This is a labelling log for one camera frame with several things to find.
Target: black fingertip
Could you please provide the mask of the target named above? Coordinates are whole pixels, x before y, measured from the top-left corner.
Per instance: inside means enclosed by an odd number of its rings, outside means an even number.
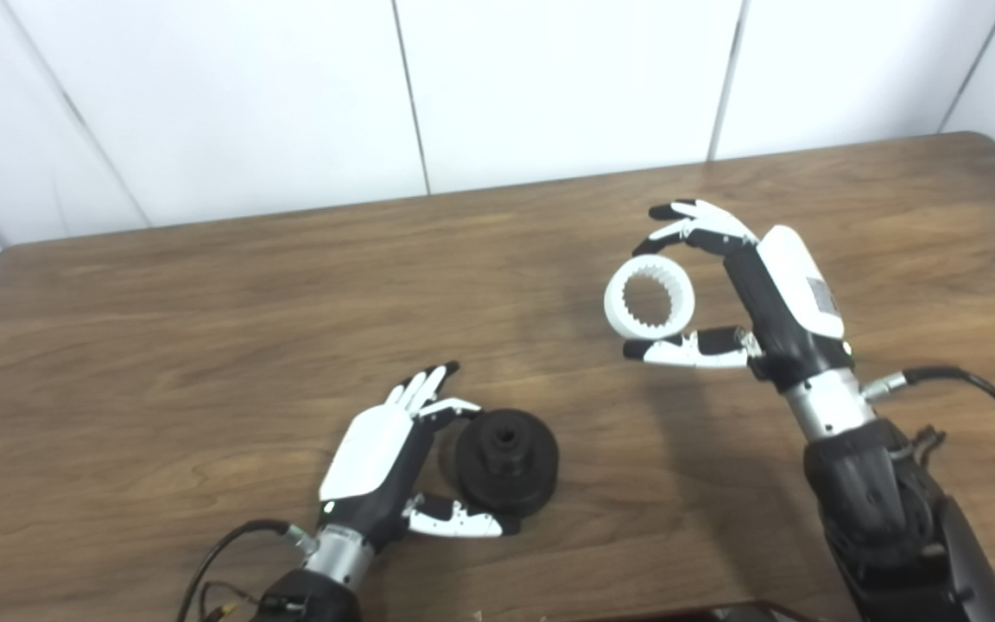
[[[513,516],[502,516],[495,513],[494,521],[497,521],[497,526],[501,527],[502,536],[516,536],[521,532],[521,519],[514,518]]]
[[[624,343],[624,358],[629,361],[643,361],[643,355],[655,345],[647,339],[630,339]]]
[[[655,253],[662,251],[662,249],[667,248],[666,239],[663,240],[652,240],[648,238],[641,241],[636,250],[632,252],[633,257],[639,257],[640,255],[655,255]]]
[[[706,355],[727,354],[739,349],[739,327],[718,327],[698,331],[698,352]]]
[[[416,509],[425,516],[447,521],[455,515],[455,501],[447,497],[425,493],[425,498],[417,505]]]
[[[667,205],[656,205],[647,210],[647,215],[653,220],[678,220],[682,215],[675,212],[675,209]]]
[[[451,374],[454,374],[456,371],[459,370],[459,361],[447,361],[445,364],[443,364],[443,369],[445,369],[445,374],[443,374],[443,379],[440,381],[440,384],[438,384],[437,387],[435,387],[434,393],[432,393],[432,399],[434,400],[435,400],[435,394],[440,393],[443,390],[443,385],[446,384],[447,379],[451,377]]]

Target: black plastic part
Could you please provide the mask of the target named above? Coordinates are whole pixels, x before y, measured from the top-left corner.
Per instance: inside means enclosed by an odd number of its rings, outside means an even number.
[[[877,547],[903,536],[904,507],[889,452],[907,444],[892,422],[876,420],[805,448],[805,477],[825,519],[854,544]]]
[[[494,515],[523,518],[539,511],[555,492],[559,465],[555,436],[524,410],[483,413],[455,445],[463,496]]]
[[[455,501],[447,497],[425,495],[425,499],[417,505],[417,511],[437,520],[451,520],[455,513],[454,504]]]
[[[696,200],[674,200],[671,202],[683,202],[686,205],[696,205]],[[681,220],[686,218],[686,216],[681,215],[676,212],[674,206],[668,202],[666,205],[656,205],[651,209],[647,210],[647,215],[651,217],[652,220]]]
[[[724,258],[724,270],[753,322],[764,356],[749,359],[755,378],[769,379],[785,392],[814,375],[853,369],[842,341],[805,330],[786,307],[756,245],[744,245]]]
[[[624,358],[629,361],[643,361],[643,355],[655,345],[647,339],[628,339],[624,343]]]
[[[690,235],[686,236],[686,244],[702,251],[711,252],[714,255],[726,256],[729,253],[738,251],[747,244],[747,241],[739,236],[729,236],[721,232],[709,232],[707,229],[694,229]]]
[[[896,426],[877,420],[805,450],[828,546],[859,613],[995,622],[995,574],[978,539],[908,449]]]
[[[327,576],[291,570],[268,587],[252,622],[360,622],[356,595]]]
[[[637,245],[636,249],[632,251],[632,256],[638,257],[640,255],[655,255],[655,253],[662,251],[662,249],[664,248],[667,248],[668,245],[678,244],[678,240],[676,239],[671,240],[670,238],[671,236],[660,238],[658,240],[652,240],[651,238],[647,238],[644,241],[641,241],[639,245]]]
[[[711,357],[715,354],[727,354],[739,349],[739,327],[719,327],[719,329],[702,329],[698,335],[698,352]]]

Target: palm of robotic hand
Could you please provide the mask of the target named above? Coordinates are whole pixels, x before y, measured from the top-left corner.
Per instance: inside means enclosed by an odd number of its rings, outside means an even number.
[[[631,262],[640,264],[641,257],[682,243],[723,257],[724,269],[751,317],[753,329],[712,327],[658,339],[628,339],[624,343],[626,358],[721,369],[750,366],[759,378],[771,379],[779,389],[802,375],[806,378],[810,371],[850,366],[840,311],[804,241],[793,229],[777,225],[759,239],[731,213],[703,200],[676,200],[652,207],[648,215],[675,223],[652,232],[637,245]],[[639,273],[637,270],[621,268],[615,279],[627,279]],[[649,272],[652,278],[667,278],[662,271]],[[678,272],[684,278],[684,272]],[[664,284],[669,290],[671,283]],[[617,303],[618,296],[605,297],[607,314],[620,314]],[[623,314],[635,321],[627,310]],[[624,334],[617,324],[613,327]]]
[[[449,362],[419,371],[396,385],[382,404],[355,416],[320,485],[322,529],[354,532],[375,552],[407,530],[466,538],[518,531],[516,519],[414,492],[435,433],[482,410],[465,399],[438,398],[458,369]]]

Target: silver metal cylinder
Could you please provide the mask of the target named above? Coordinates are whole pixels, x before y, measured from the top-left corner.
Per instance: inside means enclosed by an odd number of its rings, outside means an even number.
[[[353,592],[359,590],[367,567],[375,559],[375,549],[364,537],[352,529],[329,524],[313,540],[313,552],[305,560],[305,569],[328,576]]]
[[[828,370],[782,394],[809,441],[834,436],[876,420],[848,369]]]

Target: robotic finger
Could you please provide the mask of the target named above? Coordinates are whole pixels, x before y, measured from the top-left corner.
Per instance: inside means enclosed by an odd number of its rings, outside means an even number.
[[[658,365],[733,369],[747,366],[754,352],[749,352],[753,341],[742,327],[716,327],[656,341],[630,339],[624,343],[624,358]]]
[[[385,403],[400,406],[410,413],[415,412],[427,402],[433,401],[439,390],[443,389],[443,383],[458,370],[459,363],[449,361],[418,371],[412,378],[404,379],[390,390]]]
[[[407,508],[409,530],[445,538],[497,538],[521,531],[521,521],[513,517],[481,511],[462,501],[429,493],[414,497]]]
[[[721,208],[703,200],[676,200],[648,210],[654,220],[678,220],[652,232],[632,256],[653,255],[668,245],[686,243],[691,247],[726,256],[746,244],[757,244],[751,229]]]
[[[443,426],[452,422],[455,417],[474,418],[475,415],[481,412],[482,406],[478,406],[474,402],[467,402],[466,399],[459,399],[458,397],[448,397],[418,410],[417,417],[423,421],[442,422],[439,428],[443,428]]]

